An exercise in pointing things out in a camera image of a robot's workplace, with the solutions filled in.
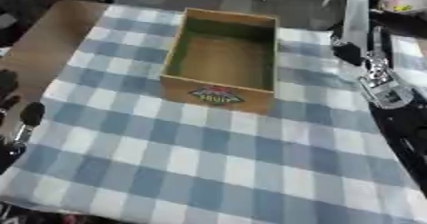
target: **gingham cloth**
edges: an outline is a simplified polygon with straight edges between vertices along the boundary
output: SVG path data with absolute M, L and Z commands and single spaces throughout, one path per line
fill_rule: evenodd
M 336 76 L 325 32 L 281 29 L 267 115 L 161 98 L 181 13 L 111 6 L 49 85 L 1 200 L 135 223 L 427 223 L 427 201 Z M 427 88 L 414 39 L 396 66 Z

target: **open wooden box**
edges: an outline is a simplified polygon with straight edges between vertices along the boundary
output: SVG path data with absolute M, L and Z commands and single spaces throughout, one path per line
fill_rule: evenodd
M 245 112 L 273 103 L 277 19 L 186 9 L 160 81 L 167 99 Z

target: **tablecloth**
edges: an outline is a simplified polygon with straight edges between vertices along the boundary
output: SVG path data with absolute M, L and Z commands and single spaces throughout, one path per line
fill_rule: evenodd
M 280 29 L 265 114 L 161 98 L 182 14 L 111 6 L 43 95 L 28 152 L 0 200 L 134 223 L 427 223 L 427 201 L 388 148 L 329 33 Z M 422 90 L 416 41 L 396 71 Z

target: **white square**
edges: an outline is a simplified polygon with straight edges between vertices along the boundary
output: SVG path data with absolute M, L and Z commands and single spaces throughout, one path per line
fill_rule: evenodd
M 378 158 L 393 159 L 398 162 L 395 153 L 381 134 L 361 132 L 360 135 L 363 137 L 366 154 Z
M 155 19 L 157 18 L 158 11 L 157 10 L 143 10 L 138 15 L 136 20 L 142 21 L 142 22 L 155 22 Z
M 393 48 L 395 51 L 416 57 L 423 57 L 419 44 L 413 38 L 395 37 Z
M 16 179 L 16 176 L 21 172 L 21 169 L 17 169 L 13 166 L 9 167 L 2 175 L 0 175 L 0 193 L 7 193 L 8 188 L 11 185 L 11 181 Z
M 133 114 L 149 118 L 156 118 L 161 104 L 161 98 L 141 95 L 138 99 L 138 102 L 136 102 L 135 108 L 133 109 Z
M 97 189 L 91 202 L 91 213 L 107 214 L 109 218 L 121 217 L 127 194 L 107 189 Z
M 109 6 L 107 10 L 105 10 L 104 15 L 112 18 L 121 17 L 125 7 L 122 6 Z
M 365 142 L 360 132 L 334 128 L 334 137 L 339 151 L 366 155 Z
M 310 145 L 309 127 L 307 122 L 282 119 L 282 141 Z
M 283 167 L 283 193 L 315 199 L 314 173 L 299 168 Z
M 86 68 L 88 64 L 93 60 L 94 57 L 95 57 L 94 53 L 76 51 L 72 55 L 72 58 L 70 59 L 67 65 L 77 67 L 77 68 Z
M 218 214 L 218 224 L 254 224 L 254 222 L 245 217 L 230 215 L 230 214 Z
M 110 32 L 112 32 L 112 30 L 94 27 L 91 29 L 91 32 L 89 32 L 88 38 L 93 40 L 104 40 L 109 36 Z
M 131 165 L 141 163 L 144 152 L 147 149 L 148 141 L 131 137 L 122 137 L 117 144 L 117 149 L 112 156 L 112 160 Z
M 247 112 L 231 112 L 232 113 L 232 132 L 239 132 L 247 135 L 257 135 L 257 119 L 258 115 Z
M 68 181 L 43 175 L 33 191 L 33 198 L 42 205 L 59 206 L 69 186 Z
M 302 41 L 301 30 L 279 29 L 278 39 L 284 40 L 286 42 L 293 42 L 293 41 L 301 42 Z
M 171 20 L 171 24 L 174 26 L 178 26 L 182 23 L 183 18 L 183 14 L 175 14 Z
M 382 213 L 373 182 L 342 178 L 346 206 L 368 212 Z
M 274 97 L 286 101 L 306 102 L 304 86 L 281 81 L 277 81 L 276 85 Z
M 409 69 L 396 69 L 396 71 L 403 78 L 404 81 L 415 85 L 416 87 L 427 87 L 427 75 L 425 71 Z
M 127 32 L 122 42 L 126 45 L 140 46 L 146 35 L 139 32 Z
M 415 221 L 420 223 L 427 223 L 427 200 L 422 192 L 418 190 L 405 189 L 404 194 L 409 204 L 409 210 L 412 212 L 412 216 Z
M 200 151 L 180 146 L 172 147 L 168 172 L 195 176 Z
M 347 111 L 358 111 L 359 108 L 355 105 L 355 97 L 360 96 L 355 92 L 326 89 L 327 106 L 333 109 L 341 109 Z
M 181 113 L 181 123 L 204 127 L 208 120 L 208 108 L 192 104 L 184 104 Z
M 151 80 L 160 80 L 160 73 L 162 72 L 163 65 L 150 64 L 150 71 L 147 74 L 147 78 Z
M 116 95 L 117 92 L 96 89 L 88 101 L 88 106 L 100 110 L 109 110 Z
M 37 127 L 37 130 L 32 131 L 30 143 L 37 143 L 41 145 L 44 145 L 46 143 L 50 144 L 49 142 L 44 142 L 41 140 L 45 136 L 45 134 L 49 132 L 50 126 L 51 122 L 47 119 L 43 119 L 40 123 L 40 126 Z
M 89 129 L 73 127 L 62 147 L 63 151 L 85 154 L 91 148 L 98 132 Z
M 132 62 L 133 61 L 131 59 L 114 57 L 110 62 L 109 66 L 107 67 L 107 71 L 111 73 L 126 75 L 128 74 Z
M 254 188 L 255 162 L 235 156 L 227 156 L 224 182 Z
M 156 200 L 152 219 L 149 223 L 185 223 L 186 205 L 175 204 L 169 201 Z
M 55 79 L 46 89 L 44 96 L 53 100 L 65 102 L 68 101 L 68 97 L 75 88 L 75 84 Z

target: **blue square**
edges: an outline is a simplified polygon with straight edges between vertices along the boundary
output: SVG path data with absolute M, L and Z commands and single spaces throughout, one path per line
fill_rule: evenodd
M 370 156 L 354 153 L 339 153 L 339 168 L 343 175 L 355 178 L 371 180 L 373 177 Z
M 163 50 L 140 47 L 135 55 L 135 60 L 147 61 L 156 64 L 162 64 L 167 52 Z
M 96 51 L 101 44 L 103 44 L 102 41 L 87 38 L 78 49 L 82 52 L 93 53 L 93 51 Z
M 130 118 L 128 127 L 124 134 L 134 138 L 150 140 L 154 128 L 154 122 L 154 119 L 133 115 Z
M 285 209 L 283 212 L 283 223 L 313 224 L 317 222 L 315 201 L 311 199 L 285 196 Z
M 117 31 L 130 31 L 132 29 L 133 24 L 135 23 L 134 20 L 128 20 L 128 19 L 117 19 L 114 25 L 114 30 Z
M 298 43 L 301 54 L 313 57 L 323 57 L 321 55 L 321 46 L 318 44 L 309 44 L 309 43 Z
M 99 187 L 111 161 L 108 159 L 86 156 L 81 163 L 73 181 L 94 187 Z
M 203 144 L 202 137 L 203 130 L 201 128 L 187 124 L 179 124 L 175 136 L 175 144 L 190 149 L 200 150 Z
M 391 186 L 405 186 L 406 173 L 399 162 L 374 157 L 369 157 L 367 160 L 369 160 L 372 178 L 375 182 Z
M 305 103 L 277 100 L 275 106 L 278 108 L 274 108 L 273 111 L 278 112 L 280 118 L 294 121 L 307 120 L 307 104 Z
M 72 66 L 65 66 L 64 70 L 61 71 L 58 78 L 61 81 L 69 82 L 69 83 L 79 83 L 80 77 L 87 69 L 78 68 Z
M 162 144 L 174 144 L 178 125 L 176 122 L 156 119 L 150 140 Z
M 48 175 L 59 179 L 72 179 L 83 162 L 84 156 L 77 153 L 61 152 L 48 170 Z
M 141 94 L 144 92 L 146 81 L 147 78 L 143 76 L 124 76 L 120 91 Z
M 285 145 L 284 165 L 305 170 L 312 170 L 312 150 L 310 146 L 288 143 Z
M 358 132 L 373 132 L 373 129 L 368 131 L 361 129 L 361 121 L 359 122 L 357 119 L 357 112 L 349 112 L 344 110 L 332 110 L 331 118 L 333 120 L 333 124 L 331 126 L 341 129 L 349 129 Z
M 309 128 L 310 145 L 325 149 L 334 150 L 336 148 L 336 138 L 334 128 L 310 125 Z
M 164 37 L 173 37 L 176 34 L 176 26 L 151 23 L 147 33 L 156 34 Z
M 202 150 L 210 153 L 227 153 L 230 133 L 217 129 L 204 128 Z
M 193 181 L 194 178 L 188 175 L 166 173 L 160 198 L 187 205 L 190 200 Z
M 255 140 L 256 160 L 282 165 L 283 142 L 258 136 Z
M 143 94 L 147 94 L 153 97 L 160 97 L 162 95 L 162 85 L 157 80 L 148 79 L 145 81 Z
M 103 41 L 96 50 L 97 54 L 115 57 L 115 53 L 120 48 L 121 44 Z
M 256 137 L 241 133 L 230 133 L 228 155 L 256 159 Z
M 220 212 L 252 218 L 253 211 L 253 189 L 231 184 L 224 185 Z
M 107 112 L 107 116 L 101 125 L 100 131 L 105 133 L 123 134 L 131 116 L 127 113 Z
M 104 73 L 101 71 L 85 70 L 80 76 L 78 84 L 97 88 L 102 78 L 104 78 Z
M 85 108 L 80 105 L 64 103 L 61 110 L 53 117 L 54 121 L 75 126 Z
M 133 114 L 139 94 L 119 93 L 112 102 L 112 111 Z
M 59 151 L 51 147 L 37 145 L 27 150 L 25 161 L 18 161 L 20 168 L 32 173 L 45 173 L 58 158 Z
M 104 73 L 104 78 L 98 84 L 97 88 L 105 89 L 108 91 L 116 91 L 119 92 L 122 88 L 123 79 L 125 75 L 122 74 L 114 74 L 114 73 Z
M 114 162 L 110 165 L 102 181 L 102 187 L 127 193 L 132 186 L 133 177 L 138 169 L 138 167 L 130 164 Z
M 42 97 L 41 101 L 46 107 L 46 113 L 44 119 L 54 120 L 54 117 L 62 110 L 64 105 L 63 102 L 50 99 L 47 97 Z
M 121 44 L 115 51 L 114 56 L 124 59 L 133 59 L 138 50 L 139 47 L 137 46 Z
M 318 123 L 325 126 L 331 126 L 331 108 L 323 105 L 306 104 L 307 105 L 307 121 Z
M 318 173 L 342 175 L 339 157 L 335 151 L 312 147 L 312 168 Z
M 332 205 L 320 201 L 315 202 L 315 213 L 317 217 L 317 223 L 336 223 L 336 224 L 347 224 L 347 223 L 384 223 L 379 222 L 364 222 L 361 219 L 358 219 L 357 215 L 355 222 L 349 217 L 349 213 L 353 212 L 352 209 L 348 209 L 338 205 Z
M 107 116 L 106 111 L 86 107 L 79 120 L 74 124 L 79 127 L 99 131 Z
M 71 184 L 61 200 L 61 206 L 67 206 L 67 209 L 83 213 L 91 208 L 91 203 L 95 198 L 97 188 L 82 184 Z
M 281 193 L 254 190 L 254 219 L 271 223 L 284 223 L 285 197 Z
M 224 184 L 217 181 L 195 178 L 192 188 L 190 206 L 217 211 L 222 202 Z
M 140 167 L 133 178 L 130 193 L 157 198 L 160 195 L 165 174 L 163 171 Z

